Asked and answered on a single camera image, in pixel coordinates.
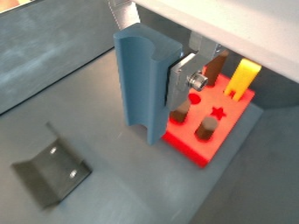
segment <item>metal mount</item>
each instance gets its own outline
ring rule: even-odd
[[[189,46],[199,49],[197,53],[189,53],[169,68],[165,106],[171,111],[185,101],[191,88],[203,90],[208,78],[201,75],[201,69],[225,50],[220,44],[197,33],[191,34]]]
[[[54,142],[30,159],[12,164],[22,184],[41,208],[61,202],[90,169],[69,144],[46,124],[56,135]]]

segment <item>gray table surface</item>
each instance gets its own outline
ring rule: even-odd
[[[199,168],[145,129],[124,124],[115,52],[109,51],[0,116],[0,223],[188,223],[263,111],[249,105],[219,153]],[[41,210],[10,164],[53,141],[50,122],[93,172],[66,199]]]

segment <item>gray metal plate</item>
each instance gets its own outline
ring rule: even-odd
[[[32,160],[13,163],[12,167],[41,207],[58,203],[90,174],[60,139]]]

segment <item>gray wall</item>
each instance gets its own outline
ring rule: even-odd
[[[113,46],[107,0],[44,0],[0,16],[0,114]]]

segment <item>hole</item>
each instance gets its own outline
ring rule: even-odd
[[[220,120],[223,116],[227,116],[223,108],[215,108],[215,107],[212,107],[212,111],[211,111],[209,115],[216,116],[217,120]]]
[[[236,91],[231,91],[228,94],[228,97],[232,99],[233,95],[235,95]]]
[[[199,104],[201,102],[201,98],[196,94],[189,94],[191,104]]]

